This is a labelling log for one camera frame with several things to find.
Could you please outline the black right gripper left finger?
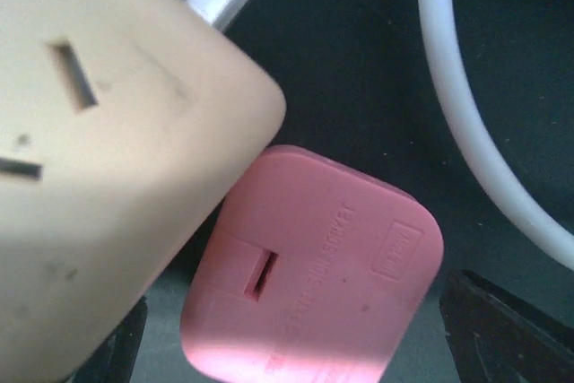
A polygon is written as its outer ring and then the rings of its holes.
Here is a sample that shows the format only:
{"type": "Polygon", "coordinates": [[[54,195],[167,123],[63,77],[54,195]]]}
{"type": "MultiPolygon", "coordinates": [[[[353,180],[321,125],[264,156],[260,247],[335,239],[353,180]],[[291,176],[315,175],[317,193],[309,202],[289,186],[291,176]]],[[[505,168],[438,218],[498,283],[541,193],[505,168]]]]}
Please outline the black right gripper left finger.
{"type": "Polygon", "coordinates": [[[67,382],[129,382],[143,338],[147,316],[146,298],[142,297],[67,382]]]}

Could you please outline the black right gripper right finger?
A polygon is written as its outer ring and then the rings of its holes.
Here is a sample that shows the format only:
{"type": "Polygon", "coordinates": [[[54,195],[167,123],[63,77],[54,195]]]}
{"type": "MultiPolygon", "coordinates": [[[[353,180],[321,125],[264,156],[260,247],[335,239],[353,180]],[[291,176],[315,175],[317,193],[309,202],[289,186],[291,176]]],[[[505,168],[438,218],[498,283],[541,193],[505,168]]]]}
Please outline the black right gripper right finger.
{"type": "Polygon", "coordinates": [[[480,275],[451,271],[439,310],[462,382],[573,380],[573,328],[480,275]]]}

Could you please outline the pink plug adapter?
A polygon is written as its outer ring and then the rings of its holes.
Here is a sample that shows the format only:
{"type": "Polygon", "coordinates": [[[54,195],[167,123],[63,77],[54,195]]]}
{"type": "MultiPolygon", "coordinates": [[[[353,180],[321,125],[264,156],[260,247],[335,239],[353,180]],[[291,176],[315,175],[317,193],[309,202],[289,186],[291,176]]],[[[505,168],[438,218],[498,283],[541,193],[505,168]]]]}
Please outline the pink plug adapter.
{"type": "Polygon", "coordinates": [[[377,382],[443,249],[399,188],[271,147],[223,201],[182,309],[183,353],[220,382],[377,382]]]}

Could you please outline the beige cube plug adapter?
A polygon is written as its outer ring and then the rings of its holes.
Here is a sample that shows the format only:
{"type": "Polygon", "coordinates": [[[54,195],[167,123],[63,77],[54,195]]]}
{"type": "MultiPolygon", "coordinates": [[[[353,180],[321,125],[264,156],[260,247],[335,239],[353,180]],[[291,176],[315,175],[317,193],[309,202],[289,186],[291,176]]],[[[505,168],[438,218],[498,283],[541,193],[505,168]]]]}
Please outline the beige cube plug adapter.
{"type": "Polygon", "coordinates": [[[277,133],[247,0],[1,0],[1,379],[60,382],[277,133]]]}

